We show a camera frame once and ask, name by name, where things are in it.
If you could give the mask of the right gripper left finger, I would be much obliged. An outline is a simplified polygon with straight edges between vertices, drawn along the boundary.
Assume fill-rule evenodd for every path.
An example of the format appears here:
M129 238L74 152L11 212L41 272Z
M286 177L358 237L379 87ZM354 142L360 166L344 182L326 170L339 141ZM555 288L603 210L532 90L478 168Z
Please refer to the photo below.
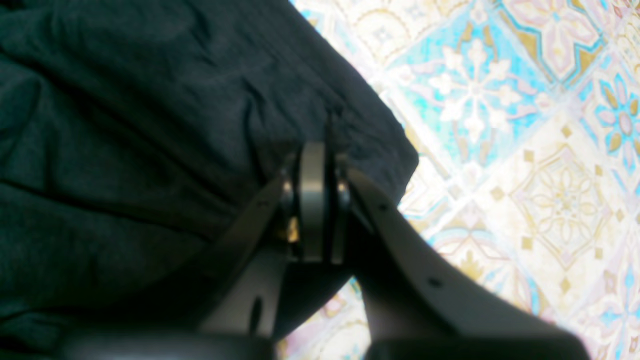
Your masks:
M273 360L271 337L290 261L320 263L327 218L327 150L295 153L238 217L158 289L203 290L188 330L123 326L80 330L62 340L61 360Z

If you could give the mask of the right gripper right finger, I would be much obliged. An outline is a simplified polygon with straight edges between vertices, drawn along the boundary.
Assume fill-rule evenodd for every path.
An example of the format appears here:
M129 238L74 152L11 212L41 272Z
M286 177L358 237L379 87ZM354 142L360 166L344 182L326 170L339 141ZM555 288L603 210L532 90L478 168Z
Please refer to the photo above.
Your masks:
M366 360L587 360L580 339L477 285L345 155L327 160L327 255L358 280Z

